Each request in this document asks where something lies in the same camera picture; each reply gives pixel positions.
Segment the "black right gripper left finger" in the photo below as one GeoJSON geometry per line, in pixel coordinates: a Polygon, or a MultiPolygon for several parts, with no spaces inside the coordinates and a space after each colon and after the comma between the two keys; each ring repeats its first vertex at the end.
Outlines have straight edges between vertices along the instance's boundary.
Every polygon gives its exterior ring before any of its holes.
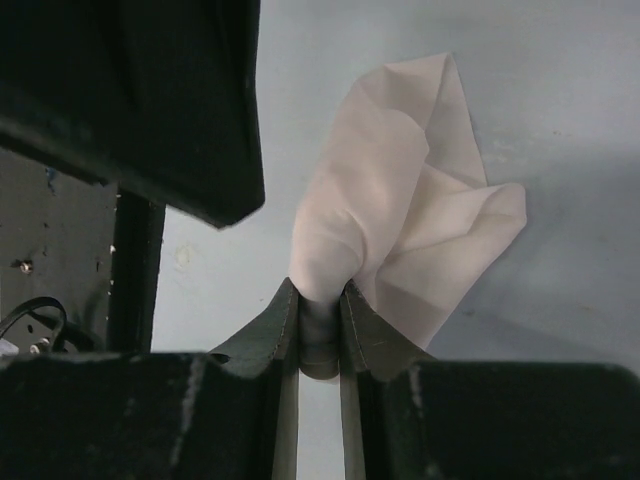
{"type": "Polygon", "coordinates": [[[5,479],[292,479],[299,295],[209,353],[23,355],[1,363],[5,479]]]}

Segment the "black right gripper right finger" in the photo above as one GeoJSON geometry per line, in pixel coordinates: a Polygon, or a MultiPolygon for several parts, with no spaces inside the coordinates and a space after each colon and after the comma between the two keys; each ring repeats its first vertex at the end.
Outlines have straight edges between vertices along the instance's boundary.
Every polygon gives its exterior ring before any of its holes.
{"type": "Polygon", "coordinates": [[[340,298],[349,479],[635,479],[639,380],[612,364],[437,360],[340,298]]]}

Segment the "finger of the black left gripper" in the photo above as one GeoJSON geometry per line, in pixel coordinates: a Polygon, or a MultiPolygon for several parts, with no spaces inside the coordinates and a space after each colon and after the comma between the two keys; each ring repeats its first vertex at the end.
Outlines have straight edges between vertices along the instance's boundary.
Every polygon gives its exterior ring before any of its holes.
{"type": "Polygon", "coordinates": [[[265,201],[257,1],[5,1],[1,144],[216,228],[265,201]]]}

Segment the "white underwear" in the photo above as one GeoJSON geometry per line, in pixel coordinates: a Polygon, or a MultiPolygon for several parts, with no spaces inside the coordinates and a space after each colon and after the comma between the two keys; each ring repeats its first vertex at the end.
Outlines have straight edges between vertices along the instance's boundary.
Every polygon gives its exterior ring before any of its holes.
{"type": "Polygon", "coordinates": [[[369,305],[425,347],[527,222],[517,183],[488,183],[448,53],[383,65],[339,106],[294,222],[300,367],[339,368],[339,298],[369,305]]]}

